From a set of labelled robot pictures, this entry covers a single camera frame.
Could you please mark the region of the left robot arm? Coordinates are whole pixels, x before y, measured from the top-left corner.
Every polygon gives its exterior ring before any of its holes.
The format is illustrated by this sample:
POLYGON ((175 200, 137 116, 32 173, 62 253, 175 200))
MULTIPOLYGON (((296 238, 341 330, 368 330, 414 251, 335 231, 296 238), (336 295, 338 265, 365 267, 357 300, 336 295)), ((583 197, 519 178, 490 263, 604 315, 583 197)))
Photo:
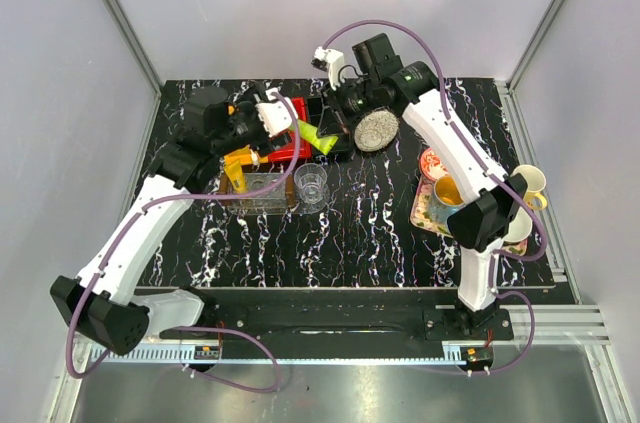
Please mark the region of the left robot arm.
POLYGON ((196 200, 229 201, 210 195, 224 156, 251 147, 268 153, 288 142, 298 115, 276 89, 251 85, 237 99, 218 86, 195 90, 171 138, 156 153, 140 192, 97 255, 76 277, 58 277, 50 294, 68 325, 66 353, 81 334, 117 355, 142 339, 183 327, 195 338, 213 333, 215 312, 194 289, 138 297, 135 289, 147 263, 196 200))

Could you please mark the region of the clear acrylic toothbrush holder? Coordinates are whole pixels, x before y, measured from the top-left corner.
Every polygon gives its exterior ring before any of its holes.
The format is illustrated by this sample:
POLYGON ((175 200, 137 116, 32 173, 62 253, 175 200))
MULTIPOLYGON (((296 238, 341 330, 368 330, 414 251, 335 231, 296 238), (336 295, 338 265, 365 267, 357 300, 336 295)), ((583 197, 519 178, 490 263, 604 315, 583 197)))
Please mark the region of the clear acrylic toothbrush holder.
POLYGON ((220 204, 233 213, 281 215, 296 205, 294 178, 289 175, 283 182, 276 173, 246 173, 249 193, 259 192, 251 198, 222 200, 220 204))

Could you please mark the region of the green toothpaste tube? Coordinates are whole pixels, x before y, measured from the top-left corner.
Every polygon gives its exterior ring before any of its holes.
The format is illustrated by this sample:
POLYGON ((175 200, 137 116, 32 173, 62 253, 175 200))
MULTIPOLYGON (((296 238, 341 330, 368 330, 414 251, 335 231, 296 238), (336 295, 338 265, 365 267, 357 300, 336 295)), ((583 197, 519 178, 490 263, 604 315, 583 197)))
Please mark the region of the green toothpaste tube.
POLYGON ((336 135, 321 137, 318 129, 303 120, 298 120, 298 130, 301 139, 309 143, 323 155, 328 155, 338 142, 336 135))

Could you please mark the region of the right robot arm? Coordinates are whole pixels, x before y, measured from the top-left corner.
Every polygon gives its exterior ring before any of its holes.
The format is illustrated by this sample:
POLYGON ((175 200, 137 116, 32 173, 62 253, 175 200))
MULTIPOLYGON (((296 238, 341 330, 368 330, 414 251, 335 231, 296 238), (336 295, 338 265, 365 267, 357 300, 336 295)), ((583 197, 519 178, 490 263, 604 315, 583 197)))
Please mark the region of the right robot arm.
POLYGON ((403 120, 436 153, 448 170, 462 205, 446 219, 461 248, 458 301, 446 324, 468 339, 486 332, 498 310, 494 294, 495 253, 504 244, 527 191, 525 179, 509 175, 475 140, 450 103, 443 83, 428 64, 403 63, 388 36, 380 33, 353 46, 360 76, 347 80, 342 52, 318 47, 313 67, 328 82, 320 100, 318 134, 377 133, 375 114, 403 120))

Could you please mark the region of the clear plastic cup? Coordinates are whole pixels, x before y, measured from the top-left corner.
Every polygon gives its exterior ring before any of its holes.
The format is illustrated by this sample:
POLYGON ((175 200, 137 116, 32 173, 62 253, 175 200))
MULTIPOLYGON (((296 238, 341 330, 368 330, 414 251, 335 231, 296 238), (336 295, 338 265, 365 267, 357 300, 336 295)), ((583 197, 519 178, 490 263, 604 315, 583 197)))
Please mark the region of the clear plastic cup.
POLYGON ((306 204, 316 204, 323 199, 326 180, 326 171, 315 163, 301 165, 294 174, 294 184, 300 199, 306 204))

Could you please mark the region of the yellow toothpaste tube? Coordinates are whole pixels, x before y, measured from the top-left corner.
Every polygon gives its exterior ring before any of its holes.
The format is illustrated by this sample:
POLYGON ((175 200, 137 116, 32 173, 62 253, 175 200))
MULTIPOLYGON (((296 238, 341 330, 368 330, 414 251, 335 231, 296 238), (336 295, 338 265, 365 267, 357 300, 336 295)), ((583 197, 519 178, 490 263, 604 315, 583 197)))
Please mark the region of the yellow toothpaste tube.
POLYGON ((226 163, 224 171, 235 193, 243 194, 248 191, 247 180, 240 161, 234 160, 226 163))

